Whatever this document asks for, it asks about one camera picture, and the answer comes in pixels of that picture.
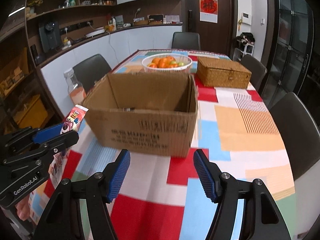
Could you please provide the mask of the person's left hand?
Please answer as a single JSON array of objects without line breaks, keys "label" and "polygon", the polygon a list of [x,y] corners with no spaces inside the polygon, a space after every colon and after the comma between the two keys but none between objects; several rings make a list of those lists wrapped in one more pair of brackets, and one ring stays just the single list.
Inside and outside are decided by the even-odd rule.
[{"label": "person's left hand", "polygon": [[17,215],[20,220],[25,221],[30,216],[30,207],[28,204],[29,197],[26,196],[24,199],[22,199],[20,202],[18,202],[15,207],[17,210]]}]

